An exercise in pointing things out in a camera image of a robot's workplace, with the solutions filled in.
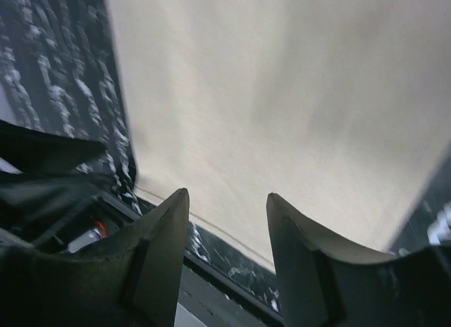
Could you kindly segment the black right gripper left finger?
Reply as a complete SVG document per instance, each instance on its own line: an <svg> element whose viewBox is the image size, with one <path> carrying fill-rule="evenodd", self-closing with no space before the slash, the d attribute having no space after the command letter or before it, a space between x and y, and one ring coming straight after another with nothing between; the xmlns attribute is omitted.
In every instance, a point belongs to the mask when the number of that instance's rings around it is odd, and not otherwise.
<svg viewBox="0 0 451 327"><path fill-rule="evenodd" d="M35 280L48 326L172 326L189 216L187 189L74 254L40 260Z"/></svg>

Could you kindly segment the beige cloth napkin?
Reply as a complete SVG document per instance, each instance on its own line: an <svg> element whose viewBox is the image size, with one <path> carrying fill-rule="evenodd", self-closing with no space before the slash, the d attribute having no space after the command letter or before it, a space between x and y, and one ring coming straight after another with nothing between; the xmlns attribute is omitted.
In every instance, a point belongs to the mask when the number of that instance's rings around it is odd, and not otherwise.
<svg viewBox="0 0 451 327"><path fill-rule="evenodd" d="M384 250L450 145L450 0L106 0L136 192L273 268L266 199Z"/></svg>

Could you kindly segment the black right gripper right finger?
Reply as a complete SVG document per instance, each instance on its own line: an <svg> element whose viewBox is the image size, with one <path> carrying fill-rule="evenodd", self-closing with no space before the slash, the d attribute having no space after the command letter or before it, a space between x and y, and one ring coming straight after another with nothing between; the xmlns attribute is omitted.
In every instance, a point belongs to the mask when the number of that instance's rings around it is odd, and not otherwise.
<svg viewBox="0 0 451 327"><path fill-rule="evenodd" d="M333 262L370 266L395 258L310 219L277 193L268 195L266 213L285 326L333 326L345 319Z"/></svg>

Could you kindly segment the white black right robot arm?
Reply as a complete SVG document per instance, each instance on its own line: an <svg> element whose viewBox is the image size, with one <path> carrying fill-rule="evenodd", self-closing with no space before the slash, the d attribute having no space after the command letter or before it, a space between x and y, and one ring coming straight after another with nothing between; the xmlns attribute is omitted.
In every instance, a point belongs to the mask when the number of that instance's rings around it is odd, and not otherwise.
<svg viewBox="0 0 451 327"><path fill-rule="evenodd" d="M172 326L187 239L189 195L176 190L155 210L76 253L46 241L106 191L107 175L65 174L100 155L100 142L1 123L1 217L41 228L27 242L1 231L2 326ZM303 216L280 195L268 226L286 326L402 326L394 257L367 249Z"/></svg>

